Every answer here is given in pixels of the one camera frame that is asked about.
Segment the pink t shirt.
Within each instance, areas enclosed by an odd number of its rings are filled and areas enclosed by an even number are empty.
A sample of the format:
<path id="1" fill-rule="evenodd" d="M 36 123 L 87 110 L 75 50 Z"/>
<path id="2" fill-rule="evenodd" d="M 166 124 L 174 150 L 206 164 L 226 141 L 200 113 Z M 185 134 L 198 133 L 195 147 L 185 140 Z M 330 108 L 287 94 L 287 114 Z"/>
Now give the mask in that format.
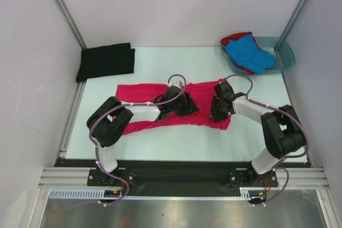
<path id="1" fill-rule="evenodd" d="M 128 124 L 124 135 L 134 132 L 139 132 L 147 129 L 154 129 L 157 127 L 180 126 L 180 125 L 196 125 L 205 126 L 212 129 L 226 130 L 230 124 L 230 117 L 224 121 L 215 121 L 209 117 L 211 110 L 211 103 L 213 97 L 216 96 L 214 86 L 218 81 L 209 81 L 201 83 L 189 83 L 186 86 L 186 92 L 190 93 L 191 98 L 199 108 L 195 112 L 184 117 L 178 117 L 176 114 L 171 113 L 168 118 L 161 121 L 140 121 Z M 158 95 L 164 94 L 167 90 L 167 85 L 156 83 L 143 83 L 126 85 L 120 84 L 117 87 L 115 96 L 125 102 L 129 103 L 142 103 L 154 99 Z"/>

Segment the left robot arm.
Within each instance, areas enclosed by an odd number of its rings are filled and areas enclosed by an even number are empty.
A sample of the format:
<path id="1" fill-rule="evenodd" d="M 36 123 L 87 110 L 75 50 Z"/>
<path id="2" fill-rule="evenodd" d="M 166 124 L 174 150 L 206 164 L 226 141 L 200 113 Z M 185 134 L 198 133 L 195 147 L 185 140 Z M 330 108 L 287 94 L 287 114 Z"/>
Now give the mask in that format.
<path id="1" fill-rule="evenodd" d="M 106 185 L 117 181 L 115 144 L 129 124 L 157 122 L 171 114 L 183 117 L 198 111 L 190 93 L 179 85 L 170 85 L 163 95 L 144 103 L 127 103 L 109 97 L 87 120 L 89 138 L 96 148 L 96 163 L 101 168 L 100 180 Z"/>

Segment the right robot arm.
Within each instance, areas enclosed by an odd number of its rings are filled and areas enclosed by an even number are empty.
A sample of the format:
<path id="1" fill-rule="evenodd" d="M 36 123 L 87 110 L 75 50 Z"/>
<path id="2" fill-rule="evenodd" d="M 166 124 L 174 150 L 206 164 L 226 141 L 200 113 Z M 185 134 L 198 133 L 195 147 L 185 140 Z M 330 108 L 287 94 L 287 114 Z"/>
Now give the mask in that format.
<path id="1" fill-rule="evenodd" d="M 303 127 L 292 106 L 260 103 L 245 93 L 235 93 L 227 81 L 216 85 L 214 91 L 210 118 L 223 121 L 238 114 L 262 126 L 265 148 L 248 164 L 244 175 L 251 185 L 259 186 L 289 154 L 307 146 Z"/>

